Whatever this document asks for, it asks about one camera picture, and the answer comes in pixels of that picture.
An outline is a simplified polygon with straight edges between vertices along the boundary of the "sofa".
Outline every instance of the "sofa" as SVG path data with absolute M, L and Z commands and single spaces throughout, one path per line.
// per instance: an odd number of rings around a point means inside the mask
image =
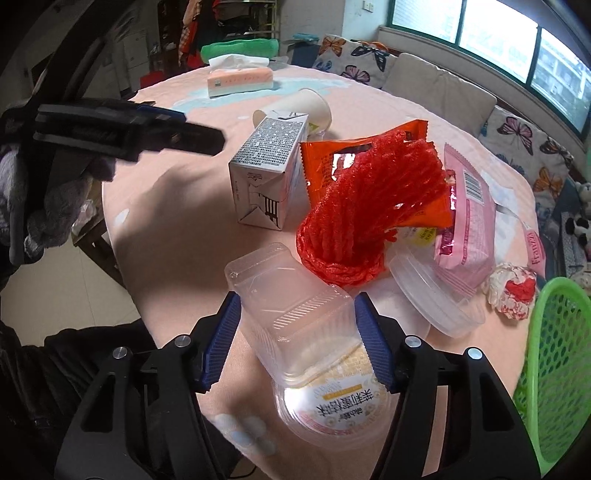
M 510 106 L 485 89 L 417 56 L 395 55 L 383 46 L 326 35 L 311 67 L 406 98 L 476 137 L 532 188 L 548 255 L 547 280 L 570 276 L 586 266 L 584 252 L 564 233 L 566 219 L 580 210 L 569 177 L 573 157 L 531 121 L 509 111 Z

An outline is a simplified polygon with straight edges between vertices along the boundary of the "window frame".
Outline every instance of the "window frame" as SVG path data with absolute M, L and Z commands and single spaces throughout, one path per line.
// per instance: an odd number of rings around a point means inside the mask
M 491 61 L 481 57 L 480 55 L 477 55 L 477 54 L 471 52 L 470 50 L 467 50 L 467 49 L 462 48 L 460 46 L 460 41 L 462 39 L 462 32 L 464 29 L 464 19 L 466 16 L 467 0 L 462 0 L 462 8 L 460 10 L 460 18 L 458 20 L 457 34 L 456 34 L 456 39 L 454 42 L 449 42 L 449 41 L 444 40 L 442 38 L 435 37 L 435 36 L 427 34 L 427 33 L 423 33 L 419 30 L 414 30 L 412 28 L 403 27 L 401 25 L 395 25 L 393 22 L 395 3 L 396 3 L 396 0 L 390 0 L 389 5 L 388 5 L 388 23 L 386 25 L 388 28 L 392 28 L 394 30 L 400 30 L 400 31 L 407 32 L 407 33 L 412 33 L 415 35 L 419 35 L 420 37 L 428 38 L 429 40 L 433 40 L 438 43 L 442 43 L 448 47 L 454 48 L 455 50 L 462 52 L 465 55 L 468 55 L 474 59 L 477 59 L 477 60 L 481 61 L 482 63 L 486 64 L 487 66 L 497 70 L 498 72 L 502 73 L 504 76 L 510 78 L 513 82 L 515 82 L 518 85 L 520 85 L 521 87 L 523 87 L 525 90 L 527 90 L 527 92 L 534 95 L 538 100 L 540 100 L 543 104 L 545 104 L 546 107 L 548 107 L 550 110 L 552 110 L 552 112 L 554 114 L 556 114 L 563 121 L 563 123 L 565 125 L 567 125 L 573 131 L 573 133 L 578 137 L 579 140 L 581 140 L 581 142 L 585 142 L 585 139 L 589 135 L 589 130 L 591 128 L 591 104 L 589 105 L 590 108 L 589 108 L 589 111 L 587 112 L 587 118 L 585 120 L 583 128 L 582 128 L 582 130 L 579 131 L 579 129 L 575 125 L 573 125 L 573 123 L 568 119 L 568 117 L 565 116 L 565 114 L 562 113 L 558 109 L 558 107 L 556 107 L 556 105 L 554 105 L 552 103 L 551 100 L 549 100 L 544 95 L 542 95 L 531 84 L 531 82 L 534 78 L 535 68 L 537 67 L 537 64 L 538 64 L 538 57 L 540 55 L 540 45 L 542 42 L 542 30 L 544 29 L 540 24 L 538 24 L 538 31 L 537 31 L 537 35 L 535 38 L 534 53 L 532 55 L 532 59 L 531 59 L 531 63 L 530 63 L 530 70 L 528 72 L 525 82 L 522 82 L 521 80 L 519 80 L 519 78 L 510 74 L 507 70 L 503 69 L 499 65 L 492 63 Z

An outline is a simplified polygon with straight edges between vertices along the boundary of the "tiled floor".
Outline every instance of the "tiled floor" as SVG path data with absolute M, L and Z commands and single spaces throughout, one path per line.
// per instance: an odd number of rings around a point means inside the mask
M 42 345 L 64 328 L 117 325 L 139 318 L 127 291 L 72 242 L 45 251 L 36 264 L 21 267 L 1 296 L 2 321 L 14 328 L 23 345 Z M 242 459 L 233 476 L 250 473 Z M 269 480 L 257 469 L 249 480 Z

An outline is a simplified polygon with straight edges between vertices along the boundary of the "red mesh fruit net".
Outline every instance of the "red mesh fruit net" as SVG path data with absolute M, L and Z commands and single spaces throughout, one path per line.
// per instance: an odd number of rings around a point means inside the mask
M 301 262 L 327 283 L 358 286 L 384 270 L 384 241 L 447 187 L 433 143 L 402 131 L 372 140 L 297 231 Z

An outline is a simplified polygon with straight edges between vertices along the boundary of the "pink tablecloth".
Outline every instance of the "pink tablecloth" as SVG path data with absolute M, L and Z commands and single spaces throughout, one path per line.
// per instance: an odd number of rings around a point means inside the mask
M 330 104 L 333 124 L 327 138 L 365 137 L 411 119 L 427 119 L 428 140 L 440 155 L 446 142 L 454 146 L 488 178 L 512 189 L 516 213 L 536 225 L 527 182 L 476 138 L 419 105 L 298 67 L 275 72 L 275 91 L 208 100 L 207 73 L 201 69 L 167 80 L 142 90 L 135 100 L 155 100 L 157 106 L 185 111 L 190 121 L 224 130 L 228 139 L 224 152 L 214 158 L 175 151 L 146 153 L 136 166 L 119 165 L 114 182 L 105 184 L 103 191 L 106 223 L 125 284 L 158 346 L 189 333 L 200 317 L 218 309 L 228 290 L 223 269 L 229 261 L 277 241 L 297 255 L 294 233 L 309 208 L 303 183 L 282 232 L 239 225 L 228 161 L 253 131 L 253 111 L 301 87 L 318 90 Z M 527 263 L 522 235 L 515 236 L 505 260 Z M 480 347 L 512 393 L 524 360 L 528 322 L 502 319 L 480 296 L 487 312 L 483 326 L 461 339 L 432 328 L 427 341 L 452 352 Z M 360 445 L 352 455 L 323 450 L 292 434 L 277 415 L 267 372 L 240 331 L 221 380 L 211 392 L 199 395 L 199 404 L 222 433 L 274 479 L 369 478 L 384 441 L 382 437 Z M 444 409 L 441 402 L 439 409 Z M 440 439 L 443 416 L 438 418 L 434 438 Z M 428 458 L 429 470 L 436 467 L 437 459 L 434 451 Z

